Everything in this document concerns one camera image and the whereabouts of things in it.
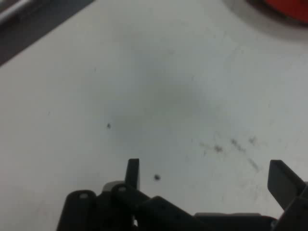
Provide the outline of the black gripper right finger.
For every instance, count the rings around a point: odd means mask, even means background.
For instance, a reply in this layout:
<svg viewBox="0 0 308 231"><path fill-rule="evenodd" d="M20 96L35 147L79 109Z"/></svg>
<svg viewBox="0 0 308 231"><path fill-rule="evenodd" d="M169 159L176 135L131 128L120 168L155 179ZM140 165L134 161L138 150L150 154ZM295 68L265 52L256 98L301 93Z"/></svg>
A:
<svg viewBox="0 0 308 231"><path fill-rule="evenodd" d="M303 181L282 160L271 160L268 190L282 215L273 225L274 231L306 231L308 229L308 183Z"/></svg>

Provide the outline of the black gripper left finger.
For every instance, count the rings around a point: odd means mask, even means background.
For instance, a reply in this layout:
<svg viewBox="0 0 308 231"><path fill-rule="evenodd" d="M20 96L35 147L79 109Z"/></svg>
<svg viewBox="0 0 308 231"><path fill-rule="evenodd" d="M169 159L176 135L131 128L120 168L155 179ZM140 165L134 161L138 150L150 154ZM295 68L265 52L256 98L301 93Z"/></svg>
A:
<svg viewBox="0 0 308 231"><path fill-rule="evenodd" d="M161 197L139 191L139 160L129 159L125 179L96 195L70 193L64 203L59 231L193 231L195 219Z"/></svg>

